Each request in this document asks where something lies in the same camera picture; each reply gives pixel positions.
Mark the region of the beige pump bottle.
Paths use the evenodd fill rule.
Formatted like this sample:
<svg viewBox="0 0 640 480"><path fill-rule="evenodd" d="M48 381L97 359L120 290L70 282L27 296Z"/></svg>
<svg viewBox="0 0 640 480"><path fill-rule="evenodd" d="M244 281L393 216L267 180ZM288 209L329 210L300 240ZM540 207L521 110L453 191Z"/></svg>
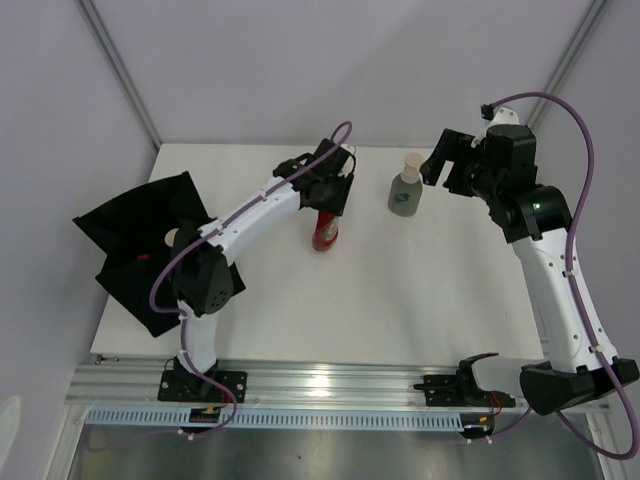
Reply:
<svg viewBox="0 0 640 480"><path fill-rule="evenodd" d="M179 231L178 228L173 228L165 234L164 242L168 247L172 247L174 245L175 238L178 231Z"/></svg>

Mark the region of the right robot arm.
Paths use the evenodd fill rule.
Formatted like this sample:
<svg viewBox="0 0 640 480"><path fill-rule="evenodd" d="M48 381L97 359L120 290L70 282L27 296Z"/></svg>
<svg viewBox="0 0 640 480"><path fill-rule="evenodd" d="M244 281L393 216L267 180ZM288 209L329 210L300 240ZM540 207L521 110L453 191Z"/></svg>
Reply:
<svg viewBox="0 0 640 480"><path fill-rule="evenodd" d="M444 182L457 195L478 197L518 257L541 338L545 360L479 354L461 361L468 372L455 380L457 396L478 404L491 391L520 396L540 415L602 398L620 382L639 378L632 359L619 356L590 300L583 302L597 341L591 343L570 283L579 277L576 253L566 251L571 214L561 191L537 182L536 138L525 125L494 125L477 141L470 134L443 131L420 172L435 185L446 162Z"/></svg>

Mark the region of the red dish soap bottle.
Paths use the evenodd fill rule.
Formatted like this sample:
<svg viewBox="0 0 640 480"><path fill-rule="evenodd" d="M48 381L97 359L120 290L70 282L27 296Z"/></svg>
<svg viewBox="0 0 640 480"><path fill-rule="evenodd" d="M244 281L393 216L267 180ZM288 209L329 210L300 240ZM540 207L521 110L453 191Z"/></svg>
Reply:
<svg viewBox="0 0 640 480"><path fill-rule="evenodd" d="M339 217L319 212L312 236L312 247L317 252L328 251L336 242L339 233Z"/></svg>

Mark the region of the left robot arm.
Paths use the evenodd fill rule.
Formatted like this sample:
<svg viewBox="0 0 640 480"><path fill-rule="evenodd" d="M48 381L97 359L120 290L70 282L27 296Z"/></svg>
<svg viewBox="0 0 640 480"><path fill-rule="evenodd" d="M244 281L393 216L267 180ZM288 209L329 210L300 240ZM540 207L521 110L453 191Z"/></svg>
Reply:
<svg viewBox="0 0 640 480"><path fill-rule="evenodd" d="M220 312L240 290L236 259L259 236L301 209L343 215L355 177L355 148L324 139L313 153L280 163L258 193L235 211L179 233L168 273L177 300L180 350L175 370L182 391L195 401L215 388L215 336Z"/></svg>

